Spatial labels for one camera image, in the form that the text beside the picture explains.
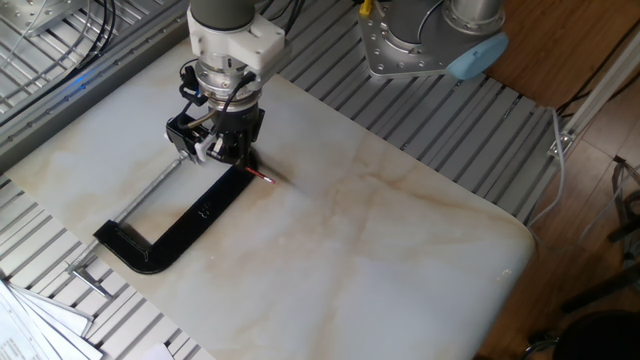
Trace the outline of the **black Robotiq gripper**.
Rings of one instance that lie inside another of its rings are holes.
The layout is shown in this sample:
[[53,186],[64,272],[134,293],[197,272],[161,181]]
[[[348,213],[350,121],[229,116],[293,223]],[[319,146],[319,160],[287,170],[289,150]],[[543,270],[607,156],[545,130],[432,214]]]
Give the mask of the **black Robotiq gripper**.
[[[257,104],[242,111],[222,112],[214,117],[214,132],[206,139],[205,154],[241,169],[255,169],[256,156],[251,145],[257,140],[265,111]],[[236,161],[236,148],[239,148]]]

